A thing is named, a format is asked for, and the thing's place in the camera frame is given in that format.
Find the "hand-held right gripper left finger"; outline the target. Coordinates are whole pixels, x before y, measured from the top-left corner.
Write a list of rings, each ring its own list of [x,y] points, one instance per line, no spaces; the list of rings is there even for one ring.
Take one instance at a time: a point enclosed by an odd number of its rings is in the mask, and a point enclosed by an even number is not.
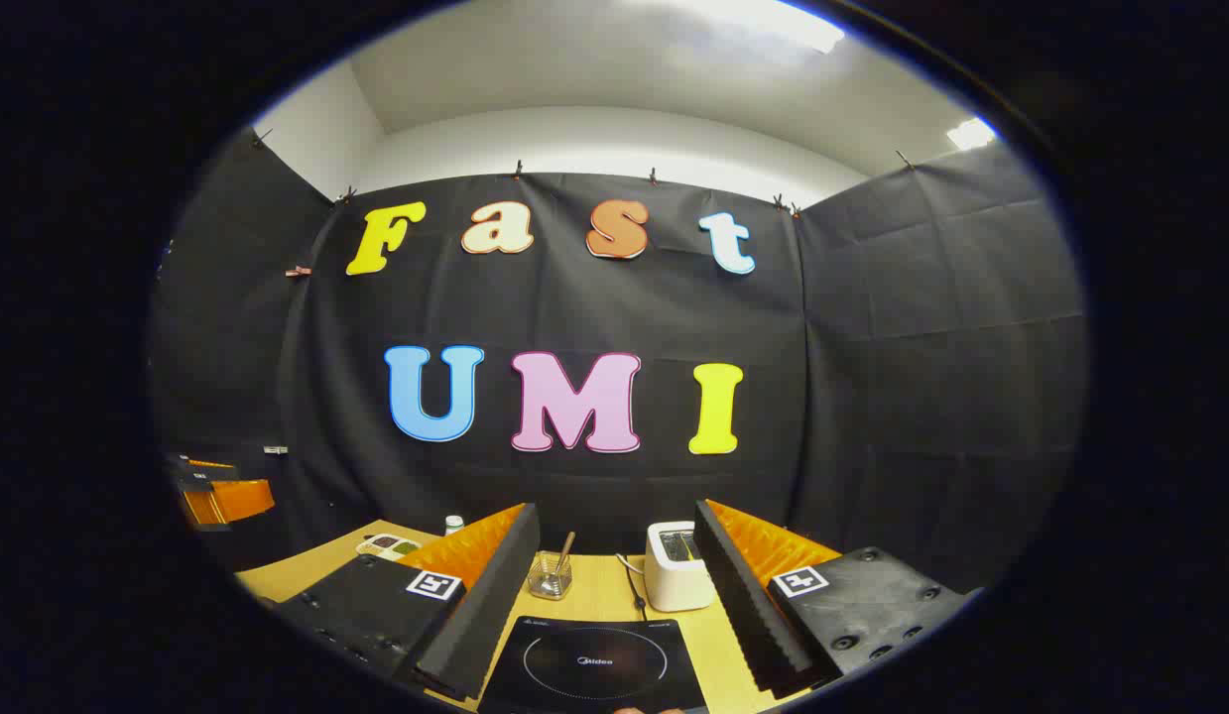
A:
[[[536,505],[520,503],[395,560],[356,554],[274,611],[370,673],[477,699],[540,535]]]

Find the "black backdrop cloth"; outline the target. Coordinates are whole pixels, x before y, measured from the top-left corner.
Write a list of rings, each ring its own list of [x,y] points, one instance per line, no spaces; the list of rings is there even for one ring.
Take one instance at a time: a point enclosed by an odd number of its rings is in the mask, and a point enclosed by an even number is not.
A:
[[[274,515],[211,536],[232,569],[519,501],[546,543],[640,551],[709,498],[973,589],[1070,471],[1086,324],[1000,146],[801,213],[601,175],[332,206],[243,134],[160,265],[147,376],[163,450],[272,483]]]

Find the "ceiling light panel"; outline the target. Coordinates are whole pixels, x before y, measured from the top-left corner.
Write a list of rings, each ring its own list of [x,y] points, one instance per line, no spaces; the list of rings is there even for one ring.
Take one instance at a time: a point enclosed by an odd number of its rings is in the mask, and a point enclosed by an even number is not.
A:
[[[957,127],[946,131],[946,139],[959,151],[968,151],[986,147],[998,140],[994,128],[980,117],[960,122]]]

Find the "white toaster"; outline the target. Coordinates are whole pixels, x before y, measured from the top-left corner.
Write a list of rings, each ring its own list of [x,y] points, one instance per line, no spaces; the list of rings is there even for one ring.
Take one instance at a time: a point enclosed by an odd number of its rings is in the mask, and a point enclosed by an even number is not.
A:
[[[646,528],[646,595],[660,613],[705,610],[715,601],[715,587],[696,543],[694,521],[651,524]]]

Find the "black induction cooktop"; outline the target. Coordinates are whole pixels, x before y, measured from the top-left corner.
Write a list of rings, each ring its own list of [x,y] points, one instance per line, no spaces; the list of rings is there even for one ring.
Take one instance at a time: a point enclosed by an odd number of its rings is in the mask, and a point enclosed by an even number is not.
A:
[[[478,714],[709,714],[677,621],[517,618]]]

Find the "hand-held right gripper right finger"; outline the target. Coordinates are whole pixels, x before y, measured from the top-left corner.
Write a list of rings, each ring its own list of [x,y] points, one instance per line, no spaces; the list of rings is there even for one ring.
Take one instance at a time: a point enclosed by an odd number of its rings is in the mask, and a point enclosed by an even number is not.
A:
[[[713,499],[694,524],[747,669],[775,696],[857,678],[972,602],[878,546],[832,551]]]

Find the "wooden handled spoon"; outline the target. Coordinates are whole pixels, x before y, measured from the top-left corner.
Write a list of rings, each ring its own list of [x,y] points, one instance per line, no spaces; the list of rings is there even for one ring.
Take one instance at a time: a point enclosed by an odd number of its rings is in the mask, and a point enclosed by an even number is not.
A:
[[[559,553],[552,560],[547,560],[544,557],[541,557],[541,567],[543,569],[541,587],[542,592],[548,598],[563,598],[570,586],[571,573],[569,568],[569,555],[574,539],[576,539],[576,535],[574,532],[569,532],[565,535],[565,539]]]

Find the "white divided bean dish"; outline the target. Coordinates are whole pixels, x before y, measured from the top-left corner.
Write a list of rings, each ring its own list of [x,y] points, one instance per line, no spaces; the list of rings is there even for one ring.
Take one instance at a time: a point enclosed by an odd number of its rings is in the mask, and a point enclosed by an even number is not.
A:
[[[401,537],[399,535],[369,535],[355,551],[359,555],[382,557],[383,560],[396,563],[410,552],[419,551],[423,544],[415,539]]]

